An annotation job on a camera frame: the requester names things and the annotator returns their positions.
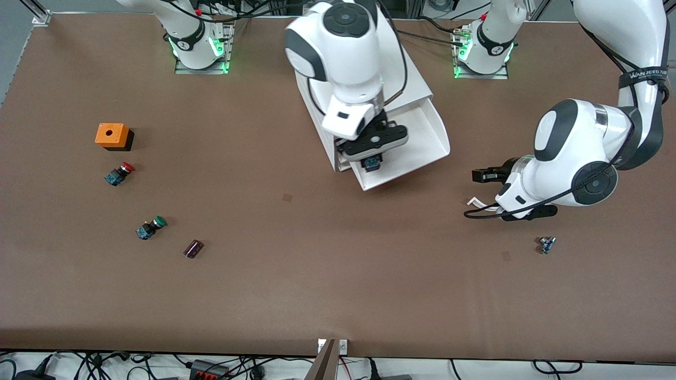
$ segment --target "black cable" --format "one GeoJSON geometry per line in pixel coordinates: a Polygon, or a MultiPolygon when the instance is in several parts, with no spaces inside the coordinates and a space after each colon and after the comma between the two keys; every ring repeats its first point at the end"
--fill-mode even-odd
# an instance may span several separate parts
{"type": "Polygon", "coordinates": [[[45,372],[47,372],[47,365],[49,364],[49,360],[51,357],[54,356],[54,354],[49,354],[48,357],[44,358],[42,362],[38,365],[38,367],[35,368],[35,371],[33,373],[37,377],[42,377],[45,372]]]}
{"type": "MultiPolygon", "coordinates": [[[[599,48],[601,48],[601,50],[606,54],[606,56],[615,64],[615,66],[617,66],[618,69],[620,69],[620,71],[623,74],[627,73],[627,69],[625,69],[624,66],[622,66],[618,62],[618,60],[623,62],[624,64],[626,64],[630,68],[633,68],[634,70],[640,69],[634,63],[630,62],[629,60],[627,60],[623,56],[621,56],[618,53],[616,53],[615,51],[613,51],[610,47],[608,47],[600,39],[598,39],[598,37],[596,37],[592,32],[588,31],[584,26],[581,26],[581,27],[582,27],[582,30],[585,31],[587,36],[589,36],[594,41],[594,43],[599,48]]],[[[663,104],[669,98],[669,90],[666,89],[666,85],[664,85],[664,84],[657,84],[657,85],[660,87],[660,90],[662,90],[662,92],[665,94],[665,96],[662,99],[662,104],[663,104]]],[[[634,85],[629,85],[629,90],[631,91],[631,98],[633,100],[634,107],[638,108],[638,98],[637,98],[637,95],[636,95],[636,88],[634,87],[634,85]]],[[[543,206],[545,204],[550,203],[551,201],[555,201],[555,200],[557,200],[561,197],[564,197],[564,196],[566,196],[566,195],[568,195],[568,194],[570,194],[570,193],[572,193],[572,192],[574,192],[578,189],[581,189],[582,187],[590,184],[596,177],[603,174],[606,170],[608,170],[608,168],[610,168],[613,165],[614,162],[616,162],[620,158],[622,151],[626,148],[627,144],[629,143],[631,136],[634,134],[634,130],[635,130],[635,127],[632,123],[631,127],[629,127],[629,132],[627,133],[627,138],[625,139],[624,143],[620,147],[620,150],[618,150],[617,153],[615,154],[615,156],[612,158],[612,160],[609,161],[608,163],[606,163],[603,166],[603,168],[601,168],[599,171],[597,171],[596,173],[594,173],[589,178],[582,181],[580,184],[578,184],[575,187],[571,187],[570,189],[568,189],[568,190],[566,190],[562,193],[559,193],[559,194],[557,194],[553,197],[547,198],[543,201],[539,201],[535,204],[532,204],[530,206],[520,208],[520,209],[514,210],[514,211],[509,211],[509,212],[505,211],[505,212],[501,212],[499,214],[492,214],[492,215],[472,215],[472,214],[476,214],[477,212],[484,211],[485,209],[487,209],[489,207],[496,207],[496,206],[499,207],[500,205],[496,203],[496,204],[491,204],[491,205],[488,205],[486,207],[482,207],[482,208],[479,208],[479,209],[476,209],[476,210],[467,210],[467,211],[463,212],[462,214],[465,216],[465,218],[469,218],[469,219],[494,219],[494,218],[501,218],[503,216],[511,216],[511,215],[514,215],[514,214],[518,214],[520,212],[532,210],[536,207],[543,206]]]]}
{"type": "Polygon", "coordinates": [[[584,181],[580,182],[577,186],[571,187],[570,189],[568,189],[568,190],[566,190],[566,191],[563,191],[562,193],[559,193],[559,194],[557,194],[557,195],[555,195],[555,196],[553,196],[553,197],[549,197],[549,198],[547,198],[547,199],[545,199],[545,200],[543,200],[543,201],[539,201],[539,202],[537,202],[537,203],[535,203],[535,204],[531,204],[530,206],[526,206],[526,207],[524,207],[524,208],[519,208],[519,209],[514,210],[514,211],[504,211],[504,212],[501,212],[501,213],[499,213],[499,214],[492,214],[492,215],[472,215],[472,214],[476,214],[477,212],[484,211],[484,210],[487,209],[488,207],[499,207],[499,206],[500,206],[499,204],[495,203],[495,204],[492,204],[492,205],[488,205],[488,206],[486,206],[486,207],[477,208],[476,210],[467,210],[467,211],[463,212],[462,214],[464,215],[465,218],[468,218],[468,219],[494,219],[494,218],[502,218],[503,216],[511,216],[511,215],[514,215],[514,214],[518,214],[519,212],[524,212],[524,211],[532,210],[532,209],[534,209],[534,208],[536,208],[536,207],[544,206],[544,205],[546,205],[546,204],[548,204],[548,203],[550,203],[550,202],[552,202],[552,201],[555,201],[555,200],[557,200],[557,199],[559,199],[559,198],[561,198],[561,197],[565,197],[566,195],[568,195],[568,194],[570,194],[570,193],[572,193],[572,192],[574,192],[574,191],[576,191],[576,190],[578,190],[578,189],[581,189],[581,188],[583,188],[584,186],[587,186],[587,185],[590,184],[594,179],[596,179],[596,177],[600,176],[600,175],[603,174],[606,170],[608,170],[608,168],[610,168],[610,167],[612,166],[612,163],[613,163],[613,162],[616,162],[616,161],[620,158],[620,155],[622,154],[622,151],[626,148],[627,144],[629,143],[629,140],[631,139],[631,136],[633,136],[633,133],[634,133],[634,125],[632,124],[632,125],[629,127],[629,132],[627,133],[627,138],[625,139],[625,142],[622,143],[622,146],[620,147],[620,150],[617,151],[617,153],[616,153],[615,156],[612,158],[612,160],[609,161],[609,162],[607,162],[607,163],[603,166],[603,168],[601,168],[599,171],[597,171],[596,173],[594,173],[593,175],[591,175],[589,178],[587,178],[587,179],[585,179],[584,181]]]}
{"type": "Polygon", "coordinates": [[[185,368],[190,368],[190,367],[188,366],[188,362],[184,362],[184,361],[181,360],[181,359],[178,357],[178,355],[176,355],[176,354],[172,354],[172,355],[174,356],[174,358],[176,358],[176,360],[178,360],[179,363],[183,364],[183,365],[185,366],[185,368]]]}
{"type": "Polygon", "coordinates": [[[151,379],[152,379],[152,378],[150,377],[150,372],[148,372],[148,370],[145,369],[145,367],[142,367],[142,366],[136,366],[136,367],[130,369],[129,372],[127,372],[127,380],[129,380],[129,376],[131,376],[131,373],[132,373],[135,369],[142,369],[142,370],[144,370],[144,371],[148,374],[148,380],[151,380],[151,379]]]}
{"type": "Polygon", "coordinates": [[[425,39],[425,40],[430,40],[430,41],[435,41],[435,42],[440,42],[440,43],[447,43],[449,45],[462,47],[462,43],[460,43],[460,42],[453,42],[453,41],[447,41],[447,40],[442,40],[442,39],[436,39],[434,37],[428,37],[428,36],[423,36],[421,34],[406,32],[405,30],[398,30],[397,29],[397,32],[399,32],[401,34],[406,34],[407,36],[418,37],[419,39],[425,39]]]}
{"type": "Polygon", "coordinates": [[[458,380],[462,380],[460,378],[460,375],[458,375],[458,369],[456,369],[456,363],[453,361],[453,359],[450,359],[450,360],[451,360],[451,368],[453,368],[453,374],[458,378],[458,380]]]}
{"type": "Polygon", "coordinates": [[[296,361],[296,360],[303,360],[304,362],[314,363],[313,360],[305,359],[305,358],[280,358],[280,359],[281,359],[281,360],[285,360],[285,361],[287,361],[287,362],[293,362],[293,361],[296,361]]]}
{"type": "Polygon", "coordinates": [[[147,362],[150,358],[153,357],[153,354],[151,352],[148,352],[146,354],[136,354],[131,357],[131,361],[133,361],[136,364],[141,364],[142,362],[147,362]]]}
{"type": "Polygon", "coordinates": [[[397,43],[399,44],[399,52],[402,54],[402,62],[404,63],[404,83],[402,84],[402,89],[397,91],[394,95],[389,97],[388,100],[384,102],[384,105],[388,105],[394,101],[394,99],[397,99],[399,95],[404,93],[404,90],[406,89],[406,84],[408,84],[408,64],[406,63],[406,54],[404,53],[404,46],[402,45],[402,40],[399,38],[399,32],[397,32],[397,27],[394,25],[394,20],[392,20],[392,16],[389,14],[389,10],[387,7],[385,7],[385,4],[381,0],[376,0],[378,4],[380,4],[380,8],[389,20],[389,26],[392,28],[392,31],[394,32],[394,36],[397,38],[397,43]]]}
{"type": "Polygon", "coordinates": [[[153,373],[153,370],[150,369],[150,364],[148,363],[148,360],[145,361],[145,368],[148,370],[148,375],[153,379],[153,380],[158,380],[157,376],[153,373]]]}
{"type": "Polygon", "coordinates": [[[272,12],[272,11],[278,11],[278,10],[281,10],[281,9],[287,9],[287,8],[290,8],[290,7],[302,6],[302,5],[306,4],[307,2],[309,2],[310,0],[303,0],[301,3],[296,3],[296,4],[286,4],[286,5],[282,5],[281,7],[270,8],[270,9],[268,9],[268,10],[266,10],[266,11],[263,11],[263,12],[261,12],[261,13],[259,13],[259,14],[254,14],[255,11],[259,10],[259,9],[262,8],[264,5],[267,5],[267,4],[269,4],[269,3],[272,2],[272,0],[265,0],[265,1],[263,1],[261,4],[258,4],[257,6],[255,6],[252,10],[250,10],[250,11],[248,11],[248,12],[245,12],[245,13],[243,13],[243,14],[240,14],[240,15],[238,15],[238,16],[229,18],[229,19],[227,19],[227,20],[211,20],[211,19],[209,19],[209,18],[201,18],[201,17],[199,17],[199,16],[197,16],[197,15],[194,15],[194,14],[192,14],[192,13],[186,11],[185,9],[179,7],[178,5],[174,4],[172,1],[168,1],[168,0],[162,0],[162,1],[165,1],[166,3],[169,3],[172,7],[178,9],[179,11],[183,12],[184,14],[187,14],[188,16],[190,16],[190,17],[192,17],[192,18],[196,18],[196,19],[198,19],[198,20],[202,20],[202,21],[204,21],[204,22],[210,22],[210,23],[213,23],[213,24],[223,24],[223,23],[227,23],[227,22],[232,22],[232,21],[236,21],[236,20],[241,20],[241,19],[243,19],[243,18],[254,18],[254,17],[258,17],[258,16],[264,16],[264,15],[266,15],[266,14],[269,14],[269,13],[272,12]]]}
{"type": "Polygon", "coordinates": [[[12,359],[0,360],[0,364],[3,364],[3,363],[10,363],[11,364],[12,372],[11,372],[11,378],[9,380],[14,380],[14,378],[16,377],[16,362],[12,359]]]}
{"type": "Polygon", "coordinates": [[[381,380],[380,374],[378,373],[378,366],[376,366],[375,360],[373,358],[367,358],[368,362],[371,364],[371,379],[370,380],[381,380]]]}
{"type": "MultiPolygon", "coordinates": [[[[453,17],[449,18],[449,20],[455,20],[456,18],[462,17],[462,16],[464,16],[464,15],[466,15],[466,14],[470,14],[470,13],[472,13],[472,12],[474,12],[474,11],[478,11],[479,9],[484,8],[484,7],[487,7],[487,6],[489,6],[489,5],[491,5],[490,2],[484,4],[484,5],[480,6],[480,7],[476,7],[476,8],[474,8],[474,9],[470,9],[470,10],[468,10],[468,11],[466,11],[466,12],[463,12],[463,13],[457,15],[457,16],[453,16],[453,17]]],[[[437,24],[436,21],[434,21],[433,19],[431,19],[431,18],[429,18],[429,17],[427,17],[427,16],[419,16],[419,17],[418,17],[418,20],[425,20],[425,21],[428,21],[430,24],[434,25],[435,28],[439,29],[439,30],[442,31],[442,32],[453,33],[453,29],[447,29],[447,28],[444,28],[443,26],[437,24]]]]}
{"type": "Polygon", "coordinates": [[[435,28],[439,29],[439,30],[442,31],[442,32],[453,33],[453,29],[447,29],[447,28],[444,28],[443,26],[437,24],[436,21],[432,20],[431,18],[429,18],[429,17],[427,17],[427,16],[418,16],[418,20],[426,20],[426,21],[428,21],[430,24],[434,25],[435,28]]]}
{"type": "Polygon", "coordinates": [[[324,113],[324,111],[322,111],[322,109],[319,108],[319,105],[317,104],[317,101],[314,100],[314,95],[312,94],[312,87],[310,87],[310,78],[306,78],[306,79],[307,79],[307,82],[308,82],[308,92],[310,93],[310,100],[312,100],[312,104],[313,104],[314,107],[317,109],[317,111],[319,111],[319,113],[322,114],[322,116],[326,116],[326,114],[324,113]]]}
{"type": "Polygon", "coordinates": [[[579,371],[582,371],[582,362],[574,362],[574,363],[578,364],[577,368],[571,369],[570,371],[559,371],[558,369],[556,369],[556,367],[549,360],[543,360],[543,359],[533,360],[533,366],[535,367],[535,370],[537,372],[540,372],[540,373],[547,375],[547,376],[556,375],[556,380],[561,380],[561,375],[572,375],[573,373],[578,373],[579,371]],[[538,365],[537,365],[538,362],[547,363],[547,365],[549,365],[549,367],[552,370],[551,371],[545,371],[543,369],[540,369],[540,367],[538,367],[538,365]]]}
{"type": "Polygon", "coordinates": [[[470,9],[470,10],[464,12],[464,13],[461,13],[461,14],[459,14],[459,15],[457,15],[457,16],[453,16],[453,17],[449,18],[449,20],[455,20],[456,18],[462,17],[462,16],[464,16],[464,15],[466,15],[466,14],[470,14],[470,13],[472,13],[472,12],[474,12],[474,11],[478,11],[479,9],[484,8],[484,7],[487,7],[487,6],[489,6],[489,5],[491,5],[491,2],[490,2],[490,1],[489,1],[488,3],[482,5],[481,7],[476,7],[476,8],[474,8],[474,9],[470,9]]]}
{"type": "Polygon", "coordinates": [[[82,362],[80,362],[80,366],[78,367],[77,372],[75,372],[75,376],[73,376],[73,380],[79,380],[80,379],[80,371],[85,366],[86,361],[87,361],[87,357],[82,356],[82,362]]]}

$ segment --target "metal frame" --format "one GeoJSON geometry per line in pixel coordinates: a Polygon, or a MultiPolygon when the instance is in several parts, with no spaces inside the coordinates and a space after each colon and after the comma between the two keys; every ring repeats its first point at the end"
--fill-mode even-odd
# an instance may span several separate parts
{"type": "Polygon", "coordinates": [[[37,0],[19,0],[21,3],[28,8],[28,10],[33,14],[33,25],[35,26],[47,26],[49,24],[49,19],[51,18],[51,11],[45,8],[37,0]]]}
{"type": "Polygon", "coordinates": [[[545,13],[547,10],[547,7],[551,4],[552,0],[542,0],[540,5],[537,6],[533,14],[531,15],[530,21],[538,21],[541,17],[542,14],[545,13]]]}

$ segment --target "brown table surface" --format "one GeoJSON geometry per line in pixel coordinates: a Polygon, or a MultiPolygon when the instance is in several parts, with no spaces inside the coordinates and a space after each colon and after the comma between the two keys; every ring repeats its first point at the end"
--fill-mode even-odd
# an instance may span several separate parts
{"type": "Polygon", "coordinates": [[[402,36],[452,152],[363,192],[331,170],[288,22],[251,21],[222,76],[173,74],[153,16],[33,31],[0,110],[0,347],[311,355],[336,337],[352,356],[676,361],[673,102],[659,154],[602,204],[467,220],[500,189],[470,171],[532,153],[551,106],[616,104],[579,26],[524,25],[509,80],[454,80],[448,46],[402,36]],[[133,150],[94,144],[100,122],[131,127],[133,150]],[[112,187],[122,160],[137,171],[112,187]],[[139,240],[156,214],[168,227],[139,240]]]}

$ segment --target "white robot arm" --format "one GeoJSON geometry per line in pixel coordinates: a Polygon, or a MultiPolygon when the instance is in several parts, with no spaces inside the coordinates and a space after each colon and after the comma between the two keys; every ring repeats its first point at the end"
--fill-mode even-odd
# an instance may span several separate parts
{"type": "Polygon", "coordinates": [[[512,51],[526,15],[523,0],[492,0],[485,19],[469,25],[466,48],[458,60],[479,74],[497,72],[512,51]]]}
{"type": "Polygon", "coordinates": [[[186,67],[207,68],[223,55],[222,43],[217,41],[216,37],[216,28],[222,28],[222,25],[198,20],[190,0],[117,0],[117,2],[135,11],[155,14],[167,32],[178,60],[186,67]],[[188,16],[176,7],[195,17],[188,16]]]}
{"type": "Polygon", "coordinates": [[[322,128],[349,161],[377,170],[381,154],[408,140],[405,126],[388,121],[379,59],[378,8],[373,0],[320,1],[286,29],[294,70],[331,84],[322,128]]]}
{"type": "Polygon", "coordinates": [[[553,216],[554,205],[596,204],[614,191],[617,170],[635,168],[659,150],[669,50],[662,3],[578,0],[574,7],[585,31],[624,72],[619,105],[576,99],[555,105],[539,122],[534,155],[473,171],[476,182],[503,183],[491,205],[499,206],[496,214],[465,216],[531,220],[553,216]]]}

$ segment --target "small electronic component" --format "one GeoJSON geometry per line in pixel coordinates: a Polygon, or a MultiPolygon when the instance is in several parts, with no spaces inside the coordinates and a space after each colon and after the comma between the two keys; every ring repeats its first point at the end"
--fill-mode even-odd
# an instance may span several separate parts
{"type": "Polygon", "coordinates": [[[186,248],[185,251],[183,251],[183,254],[187,258],[195,258],[195,256],[197,256],[197,254],[203,247],[204,243],[202,243],[199,240],[193,240],[193,242],[190,243],[190,245],[188,245],[188,248],[186,248]]]}
{"type": "Polygon", "coordinates": [[[230,369],[220,364],[205,362],[203,360],[194,360],[190,367],[189,380],[218,380],[225,378],[230,369]]]}
{"type": "Polygon", "coordinates": [[[129,175],[129,173],[134,171],[134,166],[123,162],[119,168],[113,169],[107,176],[105,176],[105,181],[113,186],[117,186],[129,175]]]}
{"type": "Polygon", "coordinates": [[[94,142],[110,151],[130,151],[134,132],[118,122],[102,122],[96,131],[94,142]]]}
{"type": "Polygon", "coordinates": [[[155,219],[153,219],[150,223],[148,222],[143,223],[143,225],[136,230],[136,235],[138,235],[139,239],[141,240],[148,240],[153,235],[155,235],[155,232],[157,232],[157,230],[161,229],[162,227],[166,227],[166,225],[167,225],[166,220],[164,220],[164,218],[162,218],[161,216],[157,215],[155,219]]]}
{"type": "Polygon", "coordinates": [[[377,154],[375,156],[370,156],[362,160],[362,167],[366,172],[373,172],[380,169],[380,164],[383,161],[383,154],[377,154]]]}
{"type": "Polygon", "coordinates": [[[540,244],[542,244],[542,249],[540,252],[543,254],[549,254],[550,251],[552,250],[552,247],[554,247],[554,243],[556,243],[556,238],[553,236],[550,237],[543,237],[540,239],[540,244]]]}

